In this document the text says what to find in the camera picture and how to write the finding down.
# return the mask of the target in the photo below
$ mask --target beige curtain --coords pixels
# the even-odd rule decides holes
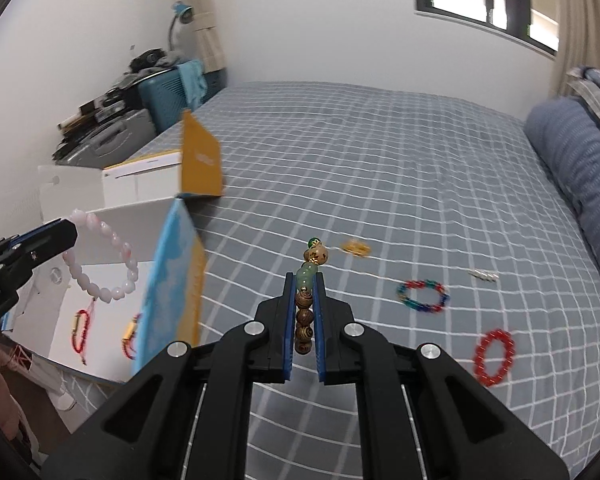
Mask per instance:
[[[224,68],[224,53],[220,46],[216,17],[214,16],[214,0],[183,0],[193,6],[194,27],[198,56],[205,66],[205,72],[213,72]]]
[[[600,68],[600,0],[558,0],[560,45],[552,95],[567,95],[566,73],[578,65]]]

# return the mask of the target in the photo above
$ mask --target blue storage box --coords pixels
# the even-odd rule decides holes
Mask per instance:
[[[177,69],[151,76],[138,85],[142,103],[149,110],[158,134],[182,118],[187,98]]]

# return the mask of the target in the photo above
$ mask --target box flap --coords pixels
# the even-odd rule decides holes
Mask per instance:
[[[48,357],[62,299],[71,276],[62,256],[43,263],[32,278],[25,308],[14,319],[11,339],[42,357]]]
[[[181,192],[222,196],[220,143],[189,110],[184,111],[182,121]]]
[[[120,176],[142,173],[143,171],[177,166],[181,161],[181,150],[168,150],[166,152],[155,153],[155,155],[139,156],[138,158],[126,160],[115,166],[109,166],[104,169],[104,173],[106,177],[118,178]]]
[[[66,218],[78,208],[83,211],[105,206],[102,170],[74,166],[39,166],[42,218],[51,222]]]
[[[175,340],[198,343],[197,314],[206,261],[181,199],[171,206],[142,304],[134,373]]]

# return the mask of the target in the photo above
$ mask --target gray plaid bedspread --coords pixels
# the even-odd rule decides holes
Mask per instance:
[[[317,236],[330,248],[328,293],[357,320],[397,344],[437,343],[468,370],[482,334],[511,332],[518,354],[493,394],[572,476],[598,452],[600,274],[519,121],[458,99],[321,83],[238,86],[196,114],[222,143],[226,176],[225,196],[195,215],[204,340],[279,295]],[[137,155],[180,135],[174,126]],[[371,256],[341,251],[351,237]],[[410,279],[445,283],[448,307],[405,307],[395,290]],[[488,371],[502,354],[492,345]],[[247,475],[361,477],[354,389],[321,386],[313,351],[294,356],[290,383],[254,388]]]

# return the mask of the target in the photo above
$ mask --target green jade bead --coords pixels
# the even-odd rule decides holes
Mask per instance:
[[[301,290],[304,286],[308,290],[313,290],[314,273],[301,267],[298,269],[298,272],[296,272],[296,288]]]
[[[311,262],[305,262],[304,264],[302,264],[302,267],[300,267],[300,269],[298,269],[298,272],[300,272],[300,270],[303,270],[303,269],[310,272],[311,274],[315,274],[316,272],[318,272],[318,266]]]

